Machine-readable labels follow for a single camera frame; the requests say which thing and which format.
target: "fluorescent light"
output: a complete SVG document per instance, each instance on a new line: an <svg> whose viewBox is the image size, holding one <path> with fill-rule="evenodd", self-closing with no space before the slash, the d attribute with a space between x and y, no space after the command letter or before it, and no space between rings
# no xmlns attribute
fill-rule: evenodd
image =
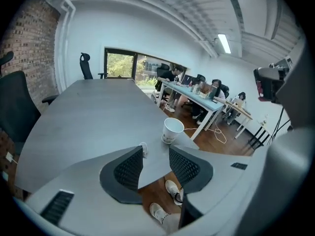
<svg viewBox="0 0 315 236"><path fill-rule="evenodd" d="M218 37L222 43L222 46L223 46L225 52L230 54L231 50L230 50L230 46L228 45L225 34L218 34Z"/></svg>

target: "white sneaker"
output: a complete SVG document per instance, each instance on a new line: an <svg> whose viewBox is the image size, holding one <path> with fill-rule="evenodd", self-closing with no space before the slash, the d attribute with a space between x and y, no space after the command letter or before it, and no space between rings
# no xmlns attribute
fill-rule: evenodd
<svg viewBox="0 0 315 236"><path fill-rule="evenodd" d="M175 199L175 195L176 195L177 193L178 193L178 195L179 195L179 189L178 189L177 185L176 185L173 181L168 180L168 181L165 182L165 188L166 188L167 192L168 192L169 194L171 194L171 196L172 196L172 198L173 198L173 200L174 200L174 203L175 203L176 205L178 205L178 206L181 206L182 203L178 202L178 201Z"/></svg>
<svg viewBox="0 0 315 236"><path fill-rule="evenodd" d="M193 118L194 120L196 120L199 115L200 115L200 114L198 114L197 116L193 116L192 118Z"/></svg>
<svg viewBox="0 0 315 236"><path fill-rule="evenodd" d="M165 109L172 113L175 112L175 109L171 108L169 105L166 105Z"/></svg>
<svg viewBox="0 0 315 236"><path fill-rule="evenodd" d="M164 218L169 215L168 213L163 210L163 208L157 204L157 203L152 203L150 204L150 213L151 215L156 218L161 224L164 220Z"/></svg>

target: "white paper cup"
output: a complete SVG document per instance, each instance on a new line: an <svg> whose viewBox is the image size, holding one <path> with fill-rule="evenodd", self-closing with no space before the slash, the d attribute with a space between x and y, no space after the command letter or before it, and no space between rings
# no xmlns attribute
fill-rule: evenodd
<svg viewBox="0 0 315 236"><path fill-rule="evenodd" d="M162 141L166 144L171 144L180 133L184 130L182 122L176 118L167 118L164 121L162 133Z"/></svg>

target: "wooden floor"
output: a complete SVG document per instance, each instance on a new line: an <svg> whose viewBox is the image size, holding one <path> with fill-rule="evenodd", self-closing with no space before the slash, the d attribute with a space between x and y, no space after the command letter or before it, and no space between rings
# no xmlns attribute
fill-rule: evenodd
<svg viewBox="0 0 315 236"><path fill-rule="evenodd" d="M184 106L183 108L178 107L174 113L171 113L167 110L164 110L164 112L169 117L179 119L184 124L185 128L198 127L196 121L191 118L190 106ZM238 128L238 124L229 126L226 124L226 122L221 120L221 115L219 115L217 125L226 137L226 143L223 144L218 141L213 131L202 130L194 140L194 142L199 146L200 150L230 155L252 155L253 149L247 145L247 142L251 136L247 132L243 132L238 137L238 139L234 139L235 135L237 134L236 129ZM214 123L210 129L214 130L215 128L216 125ZM185 130L185 132L189 137L191 137L195 130ZM217 137L218 139L224 141L222 134L217 134ZM181 187L174 173L170 172L166 176L139 190L139 193L142 195L143 208L148 214L150 214L149 206L153 202L158 203L168 213L180 213L180 206L174 204L173 199L165 189L165 181L168 179L174 181L179 188Z"/></svg>

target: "ceiling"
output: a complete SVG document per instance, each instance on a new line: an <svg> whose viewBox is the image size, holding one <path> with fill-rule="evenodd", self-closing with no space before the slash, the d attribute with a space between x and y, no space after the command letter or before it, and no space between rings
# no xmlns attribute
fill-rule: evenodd
<svg viewBox="0 0 315 236"><path fill-rule="evenodd" d="M226 34L231 56L258 66L289 55L302 30L283 0L158 0L189 21L218 54Z"/></svg>

